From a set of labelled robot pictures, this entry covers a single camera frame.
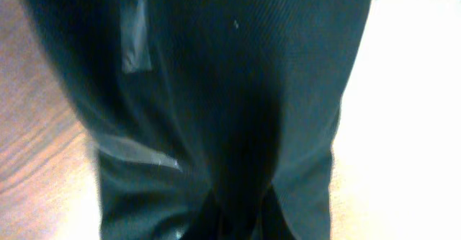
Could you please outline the black garment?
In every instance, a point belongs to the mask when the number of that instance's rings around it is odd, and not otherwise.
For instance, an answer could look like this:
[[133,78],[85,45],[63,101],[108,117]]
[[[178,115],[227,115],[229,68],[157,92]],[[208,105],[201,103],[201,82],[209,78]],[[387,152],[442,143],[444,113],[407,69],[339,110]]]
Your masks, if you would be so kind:
[[332,143],[371,0],[24,0],[96,144],[102,239],[181,239],[212,192],[260,239],[274,188],[329,239]]

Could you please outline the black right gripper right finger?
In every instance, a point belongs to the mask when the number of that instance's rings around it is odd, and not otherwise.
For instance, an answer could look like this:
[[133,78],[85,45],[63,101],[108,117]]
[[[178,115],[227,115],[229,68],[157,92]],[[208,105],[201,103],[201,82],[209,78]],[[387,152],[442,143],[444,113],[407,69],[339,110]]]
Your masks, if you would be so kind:
[[273,187],[267,190],[262,201],[258,227],[261,240],[295,240]]

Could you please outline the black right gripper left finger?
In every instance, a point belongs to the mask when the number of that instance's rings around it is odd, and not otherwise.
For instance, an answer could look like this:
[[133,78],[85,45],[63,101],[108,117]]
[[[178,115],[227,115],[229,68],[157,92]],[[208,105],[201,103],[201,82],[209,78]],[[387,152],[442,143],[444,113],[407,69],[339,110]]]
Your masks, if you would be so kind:
[[197,217],[185,231],[181,240],[225,240],[225,217],[215,196],[209,192]]

